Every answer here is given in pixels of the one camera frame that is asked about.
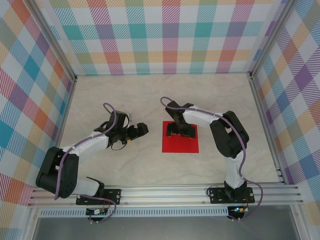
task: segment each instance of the red square pad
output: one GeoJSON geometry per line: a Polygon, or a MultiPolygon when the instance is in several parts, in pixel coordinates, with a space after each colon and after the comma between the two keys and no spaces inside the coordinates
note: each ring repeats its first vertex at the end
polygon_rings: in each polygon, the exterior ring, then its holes
{"type": "Polygon", "coordinates": [[[195,127],[195,138],[189,138],[177,134],[172,136],[167,135],[167,126],[174,121],[163,121],[162,126],[162,152],[163,153],[185,153],[185,154],[198,154],[199,143],[198,143],[198,129],[195,127]]]}

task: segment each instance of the marble-patterned surface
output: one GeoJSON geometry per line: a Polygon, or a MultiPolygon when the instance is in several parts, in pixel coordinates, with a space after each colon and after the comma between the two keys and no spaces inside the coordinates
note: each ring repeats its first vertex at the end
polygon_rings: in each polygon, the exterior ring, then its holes
{"type": "Polygon", "coordinates": [[[209,128],[198,127],[199,153],[162,153],[162,122],[171,120],[160,104],[162,96],[212,112],[234,111],[250,137],[244,175],[260,183],[278,181],[245,74],[80,76],[61,146],[78,142],[107,121],[105,102],[130,113],[131,124],[146,123],[149,133],[120,151],[102,150],[80,165],[79,175],[106,185],[223,183],[224,157],[209,128]]]}

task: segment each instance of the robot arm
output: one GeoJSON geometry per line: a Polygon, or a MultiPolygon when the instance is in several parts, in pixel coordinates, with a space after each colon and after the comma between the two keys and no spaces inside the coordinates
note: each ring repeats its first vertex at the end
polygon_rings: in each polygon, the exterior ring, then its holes
{"type": "Polygon", "coordinates": [[[87,195],[103,197],[104,184],[93,178],[79,178],[79,164],[90,158],[97,152],[111,148],[114,143],[121,141],[123,145],[142,137],[149,132],[144,123],[138,123],[137,127],[129,126],[129,115],[116,111],[116,122],[114,127],[106,134],[101,135],[106,129],[110,128],[114,122],[114,114],[111,114],[109,121],[96,128],[89,137],[91,139],[81,143],[77,147],[74,145],[63,148],[51,147],[41,165],[36,178],[36,185],[51,193],[56,192],[59,165],[63,155],[73,148],[66,156],[61,171],[60,187],[58,196],[67,198],[72,195],[87,195]]]}
{"type": "MultiPolygon", "coordinates": [[[[236,201],[239,197],[242,197],[243,191],[247,188],[247,182],[239,174],[239,167],[243,160],[243,151],[236,134],[232,130],[227,131],[227,129],[230,129],[230,126],[217,116],[197,111],[200,108],[190,103],[180,106],[175,101],[172,101],[167,106],[187,109],[174,110],[165,108],[167,113],[176,121],[168,125],[166,135],[171,136],[173,133],[180,134],[183,137],[195,138],[196,130],[192,124],[210,128],[217,149],[225,157],[225,194],[231,201],[236,201]]],[[[217,113],[217,115],[223,116],[235,127],[245,147],[247,147],[249,136],[235,113],[228,111],[226,113],[217,113]]]]}

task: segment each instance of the red block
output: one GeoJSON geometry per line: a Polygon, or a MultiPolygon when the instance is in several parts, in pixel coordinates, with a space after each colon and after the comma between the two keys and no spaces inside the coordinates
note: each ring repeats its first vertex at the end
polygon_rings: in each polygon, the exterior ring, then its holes
{"type": "Polygon", "coordinates": [[[185,153],[185,154],[198,154],[199,142],[198,142],[198,129],[195,127],[195,138],[189,138],[177,134],[172,136],[167,135],[167,126],[174,121],[163,121],[162,126],[162,152],[163,153],[185,153]]]}

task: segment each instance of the purple cable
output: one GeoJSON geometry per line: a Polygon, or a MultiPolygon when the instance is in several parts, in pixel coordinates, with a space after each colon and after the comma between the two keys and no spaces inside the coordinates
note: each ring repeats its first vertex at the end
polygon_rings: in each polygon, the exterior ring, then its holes
{"type": "Polygon", "coordinates": [[[171,107],[171,106],[167,106],[167,105],[165,105],[165,104],[163,103],[163,99],[167,99],[167,100],[169,100],[169,101],[171,101],[171,102],[172,102],[173,100],[170,99],[169,97],[166,97],[166,96],[163,96],[163,97],[160,98],[161,104],[162,104],[163,106],[165,106],[166,108],[168,108],[168,109],[172,109],[172,110],[189,110],[189,111],[195,111],[195,112],[200,112],[200,113],[208,114],[208,115],[217,117],[217,118],[219,118],[219,119],[222,119],[222,120],[223,120],[225,123],[227,123],[227,124],[230,126],[230,128],[233,130],[233,132],[235,133],[236,137],[239,139],[239,142],[240,142],[240,144],[241,144],[242,151],[243,151],[243,159],[242,159],[242,161],[241,161],[241,163],[240,163],[239,175],[240,175],[240,177],[241,177],[242,179],[244,179],[244,180],[247,181],[248,183],[254,184],[254,185],[258,186],[258,187],[260,188],[260,191],[261,191],[261,197],[260,197],[260,200],[259,200],[258,204],[256,205],[255,209],[254,209],[251,213],[249,213],[248,215],[245,215],[242,219],[245,219],[245,218],[250,217],[250,216],[259,208],[259,206],[261,205],[262,199],[263,199],[263,197],[264,197],[264,190],[263,190],[262,186],[261,186],[259,183],[248,180],[248,179],[245,178],[245,177],[243,176],[243,174],[241,173],[242,167],[244,166],[245,161],[246,161],[247,153],[246,153],[245,144],[244,144],[243,140],[241,139],[241,136],[240,136],[240,134],[238,133],[238,131],[236,130],[236,128],[235,128],[226,118],[224,118],[223,116],[220,116],[220,115],[217,115],[217,114],[215,114],[215,113],[212,113],[212,112],[209,112],[209,111],[205,111],[205,110],[202,110],[202,109],[195,109],[195,108],[188,108],[188,107],[171,107]]]}
{"type": "Polygon", "coordinates": [[[61,171],[62,171],[62,167],[64,166],[64,162],[65,162],[65,159],[66,159],[68,153],[70,153],[73,148],[78,147],[80,144],[83,144],[83,143],[86,142],[87,140],[95,139],[95,138],[98,138],[98,137],[101,137],[101,136],[105,135],[107,132],[109,132],[109,131],[116,125],[116,121],[117,121],[116,110],[115,110],[115,108],[114,108],[111,104],[105,102],[105,103],[103,104],[103,107],[104,107],[105,110],[108,111],[108,113],[111,114],[111,112],[107,109],[106,105],[108,105],[108,106],[112,109],[113,114],[114,114],[114,119],[113,119],[113,123],[112,123],[111,127],[109,127],[107,130],[105,130],[104,132],[102,132],[102,133],[100,133],[100,134],[98,134],[98,135],[95,135],[95,136],[92,136],[92,137],[89,136],[89,137],[87,137],[87,138],[85,138],[85,139],[77,142],[75,145],[73,145],[73,147],[70,147],[70,148],[65,152],[65,154],[62,156],[62,159],[61,159],[61,162],[60,162],[60,165],[59,165],[58,177],[57,177],[57,180],[56,180],[56,189],[55,189],[55,194],[54,194],[54,200],[57,200],[57,199],[59,198],[60,181],[61,181],[61,171]]]}
{"type": "Polygon", "coordinates": [[[112,205],[114,205],[114,209],[113,209],[113,211],[111,212],[111,214],[110,214],[109,216],[106,216],[104,219],[98,221],[97,224],[98,224],[98,223],[103,223],[104,221],[108,220],[108,219],[111,218],[111,216],[112,216],[113,214],[115,214],[115,212],[116,212],[117,204],[116,204],[114,201],[110,200],[110,199],[102,198],[102,197],[95,197],[95,196],[88,196],[88,195],[80,195],[80,196],[81,196],[81,197],[84,197],[84,198],[87,198],[87,199],[97,199],[97,200],[101,200],[101,201],[106,201],[106,202],[109,202],[109,203],[111,203],[112,205]]]}

